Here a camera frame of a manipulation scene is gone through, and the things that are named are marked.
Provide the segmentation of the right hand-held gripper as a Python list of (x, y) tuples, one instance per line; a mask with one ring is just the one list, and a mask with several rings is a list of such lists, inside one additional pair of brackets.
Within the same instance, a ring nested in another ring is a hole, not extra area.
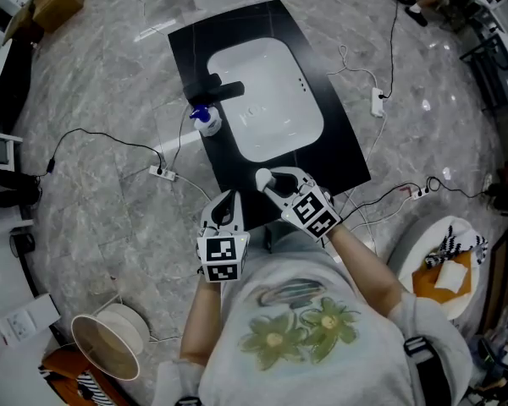
[[(329, 197), (318, 185), (314, 185), (315, 181), (308, 173), (298, 167), (275, 167), (272, 175), (276, 179), (275, 189), (267, 185), (263, 193), (282, 211), (284, 221), (315, 241), (342, 223)], [(300, 188), (305, 192), (298, 194), (292, 201), (291, 194), (282, 194), (276, 190)]]

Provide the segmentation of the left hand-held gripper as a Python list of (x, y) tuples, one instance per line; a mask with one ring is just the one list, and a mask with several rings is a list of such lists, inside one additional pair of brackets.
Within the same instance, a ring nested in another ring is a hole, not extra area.
[(202, 273), (208, 283), (229, 283), (240, 280), (246, 261), (250, 234), (216, 228), (244, 228), (242, 201), (239, 191), (226, 190), (203, 209), (196, 250)]

